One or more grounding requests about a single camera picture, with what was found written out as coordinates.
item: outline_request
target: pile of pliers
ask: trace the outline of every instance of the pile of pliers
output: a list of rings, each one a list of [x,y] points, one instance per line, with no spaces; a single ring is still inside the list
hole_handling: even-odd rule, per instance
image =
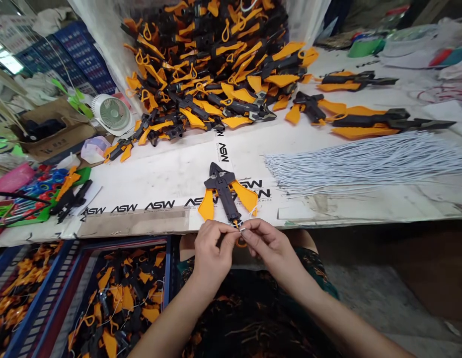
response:
[[[0,358],[4,356],[17,326],[26,317],[62,241],[36,245],[17,264],[15,280],[0,293]]]
[[[122,29],[139,74],[127,77],[146,113],[135,133],[106,152],[107,160],[131,155],[133,144],[156,145],[188,128],[231,129],[276,118],[307,67],[317,59],[305,43],[286,43],[285,8],[258,1],[244,12],[240,0],[188,0],[163,6],[145,19],[125,19]]]
[[[116,250],[104,256],[97,289],[69,334],[78,358],[124,358],[159,317],[163,302],[165,246]]]

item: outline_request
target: blue plastic crate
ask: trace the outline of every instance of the blue plastic crate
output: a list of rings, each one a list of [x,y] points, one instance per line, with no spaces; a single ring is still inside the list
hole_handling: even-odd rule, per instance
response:
[[[96,89],[97,93],[105,93],[105,94],[114,94],[116,85],[113,82],[110,76],[105,76],[101,79],[91,81],[92,86]]]
[[[51,318],[52,309],[59,302],[57,298],[67,279],[67,269],[72,267],[77,252],[78,241],[64,241],[3,358],[26,358],[34,352]]]
[[[83,69],[83,72],[90,81],[110,76],[107,67],[102,63],[101,59],[102,56],[95,50],[90,55],[77,60],[78,66]]]
[[[95,41],[82,21],[71,23],[57,31],[54,36],[76,61],[92,55],[95,51]]]
[[[42,39],[35,43],[33,47],[67,84],[71,85],[67,72],[69,72],[74,86],[79,86],[87,82],[87,77],[80,67],[77,66],[72,57],[70,57],[61,43],[53,35],[47,36],[47,41],[46,39]]]
[[[28,245],[7,248],[0,256],[0,292],[8,287],[7,283],[13,280],[14,269],[29,248]]]
[[[44,331],[42,339],[32,358],[68,357],[67,344],[69,332],[74,328],[81,312],[87,309],[88,299],[97,288],[96,274],[104,267],[103,256],[118,248],[146,247],[166,244],[165,277],[163,308],[169,303],[170,295],[170,265],[171,241],[170,236],[140,236],[127,237],[115,241],[98,242],[84,245],[76,260],[72,273],[59,297],[60,305],[54,309],[54,319]]]
[[[52,69],[33,47],[28,47],[14,56],[33,74],[37,72],[46,73]]]
[[[95,41],[82,21],[71,23],[57,31],[54,36],[98,93],[115,93],[115,83],[105,61],[93,45]]]

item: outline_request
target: white table surface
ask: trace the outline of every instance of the white table surface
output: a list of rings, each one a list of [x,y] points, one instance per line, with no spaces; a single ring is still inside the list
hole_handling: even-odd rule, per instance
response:
[[[378,77],[400,78],[396,85],[385,88],[326,93],[327,100],[377,110],[405,107],[414,117],[428,118],[421,109],[424,103],[409,94],[436,85],[436,72],[396,69],[380,63],[357,68],[375,58],[350,59],[346,52],[319,52],[318,60],[309,67],[317,77],[345,69],[356,73],[375,70]],[[300,90],[319,93],[315,84],[300,85]],[[26,240],[197,231],[203,223],[197,208],[211,162],[233,171],[242,183],[254,182],[253,189],[261,195],[258,217],[279,228],[462,219],[462,176],[441,177],[423,185],[383,186],[361,195],[320,194],[287,199],[265,167],[263,155],[314,151],[348,142],[331,134],[331,126],[311,126],[304,114],[297,126],[291,125],[284,120],[287,111],[278,111],[272,122],[228,128],[223,136],[194,129],[178,141],[161,141],[155,148],[149,143],[135,145],[126,162],[116,160],[92,169],[90,178],[103,188],[89,208],[102,210],[102,214],[71,217],[62,224],[56,224],[53,217],[45,223],[6,229],[0,235],[0,246],[20,245]],[[438,135],[462,145],[462,137],[451,130]],[[229,162],[220,161],[223,145]],[[173,207],[160,208],[160,202],[172,203]],[[246,209],[239,202],[237,207],[242,219],[247,219]],[[128,212],[119,212],[126,208]],[[226,222],[219,202],[215,205],[215,219]]]

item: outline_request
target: cardboard box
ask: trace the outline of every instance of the cardboard box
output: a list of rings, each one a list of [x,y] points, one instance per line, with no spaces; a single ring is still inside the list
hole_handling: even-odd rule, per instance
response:
[[[20,139],[18,143],[23,150],[38,162],[46,165],[57,164],[70,152],[80,152],[84,141],[96,134],[89,120],[75,111],[64,97],[42,105],[20,117],[21,123],[32,120],[40,124],[48,119],[57,119],[66,127],[34,143],[21,141],[24,138],[22,132],[17,126],[12,127],[13,132]]]

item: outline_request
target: white paper sheet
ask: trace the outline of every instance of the white paper sheet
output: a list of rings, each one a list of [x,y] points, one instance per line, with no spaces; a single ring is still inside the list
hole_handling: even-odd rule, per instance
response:
[[[462,136],[462,108],[457,100],[429,104],[423,110],[434,119],[457,122],[450,129]]]

